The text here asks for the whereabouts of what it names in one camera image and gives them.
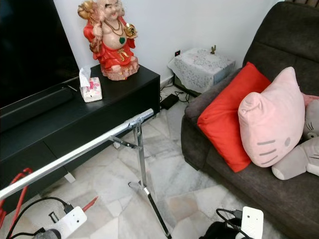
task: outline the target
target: white wall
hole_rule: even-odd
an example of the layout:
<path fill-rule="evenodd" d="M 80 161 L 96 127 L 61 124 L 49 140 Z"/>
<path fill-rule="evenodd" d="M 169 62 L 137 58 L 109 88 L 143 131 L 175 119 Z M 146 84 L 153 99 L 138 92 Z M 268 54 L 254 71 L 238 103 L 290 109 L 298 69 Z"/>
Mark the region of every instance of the white wall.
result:
<path fill-rule="evenodd" d="M 83 1 L 54 0 L 79 68 L 99 64 L 93 60 L 83 35 L 86 21 L 77 14 L 78 5 Z M 192 47 L 191 35 L 184 27 L 193 24 L 187 1 L 191 0 L 122 0 L 125 20 L 136 27 L 139 35 L 133 52 L 139 63 L 160 74 L 162 81 L 172 76 L 166 65 L 174 52 Z"/>
<path fill-rule="evenodd" d="M 268 10 L 278 0 L 122 0 L 125 20 L 135 25 L 135 55 L 139 63 L 161 75 L 172 76 L 167 63 L 174 52 L 217 45 L 217 52 L 240 67 Z M 86 21 L 77 14 L 83 0 L 54 0 L 79 68 L 95 66 L 83 35 Z"/>
<path fill-rule="evenodd" d="M 209 48 L 242 66 L 245 54 L 269 9 L 278 0 L 196 1 L 197 18 L 193 45 Z"/>

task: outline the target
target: tv screen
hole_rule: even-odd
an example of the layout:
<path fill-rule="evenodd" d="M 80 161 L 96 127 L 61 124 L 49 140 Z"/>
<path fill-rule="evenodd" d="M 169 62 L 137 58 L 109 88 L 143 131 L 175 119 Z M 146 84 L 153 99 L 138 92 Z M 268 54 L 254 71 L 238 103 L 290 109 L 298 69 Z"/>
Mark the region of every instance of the tv screen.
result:
<path fill-rule="evenodd" d="M 1 0 L 0 108 L 78 73 L 53 0 Z"/>

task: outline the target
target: power adapter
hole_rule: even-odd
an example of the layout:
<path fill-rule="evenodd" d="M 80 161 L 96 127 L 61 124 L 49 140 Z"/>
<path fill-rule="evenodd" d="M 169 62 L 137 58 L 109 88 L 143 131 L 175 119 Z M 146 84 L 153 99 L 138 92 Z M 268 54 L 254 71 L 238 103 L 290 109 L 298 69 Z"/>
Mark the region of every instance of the power adapter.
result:
<path fill-rule="evenodd" d="M 170 94 L 164 100 L 162 100 L 162 102 L 160 103 L 160 106 L 162 109 L 168 110 L 173 105 L 175 105 L 176 102 L 178 102 L 178 100 L 179 100 L 178 96 Z"/>

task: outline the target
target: gray sofa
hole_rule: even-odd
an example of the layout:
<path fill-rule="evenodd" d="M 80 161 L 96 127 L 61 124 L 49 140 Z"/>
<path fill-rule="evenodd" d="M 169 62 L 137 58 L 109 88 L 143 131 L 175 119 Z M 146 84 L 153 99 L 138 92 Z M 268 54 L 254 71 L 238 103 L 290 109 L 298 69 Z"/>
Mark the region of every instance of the gray sofa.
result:
<path fill-rule="evenodd" d="M 319 9 L 291 2 L 276 4 L 259 27 L 243 66 L 247 61 L 271 81 L 281 70 L 293 66 L 301 91 L 319 96 Z M 185 161 L 220 180 L 247 205 L 263 210 L 290 238 L 319 239 L 319 177 L 305 173 L 281 181 L 270 168 L 252 163 L 234 173 L 197 127 L 200 114 L 238 72 L 186 108 L 181 130 Z"/>

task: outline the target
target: black bag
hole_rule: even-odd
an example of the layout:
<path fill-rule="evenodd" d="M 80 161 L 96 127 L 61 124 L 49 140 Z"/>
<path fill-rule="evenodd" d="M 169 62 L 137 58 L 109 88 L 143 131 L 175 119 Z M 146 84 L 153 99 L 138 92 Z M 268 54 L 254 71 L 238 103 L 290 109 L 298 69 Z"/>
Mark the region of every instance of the black bag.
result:
<path fill-rule="evenodd" d="M 236 226 L 241 225 L 241 219 L 233 218 L 230 219 L 230 222 Z M 208 228 L 205 236 L 200 237 L 199 239 L 235 239 L 237 234 L 238 231 L 233 228 L 229 228 L 226 222 L 214 222 Z"/>

